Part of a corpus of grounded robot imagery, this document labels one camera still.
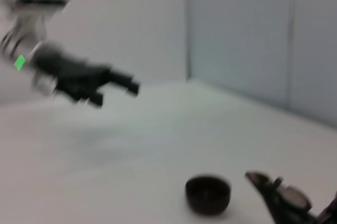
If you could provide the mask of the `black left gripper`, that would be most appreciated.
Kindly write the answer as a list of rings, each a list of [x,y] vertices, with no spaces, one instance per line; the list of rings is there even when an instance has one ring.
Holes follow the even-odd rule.
[[[97,108],[102,108],[104,99],[97,90],[109,82],[108,77],[112,84],[125,88],[130,94],[137,96],[139,93],[140,83],[132,75],[78,60],[51,44],[39,46],[32,63],[37,70],[56,80],[56,91]]]

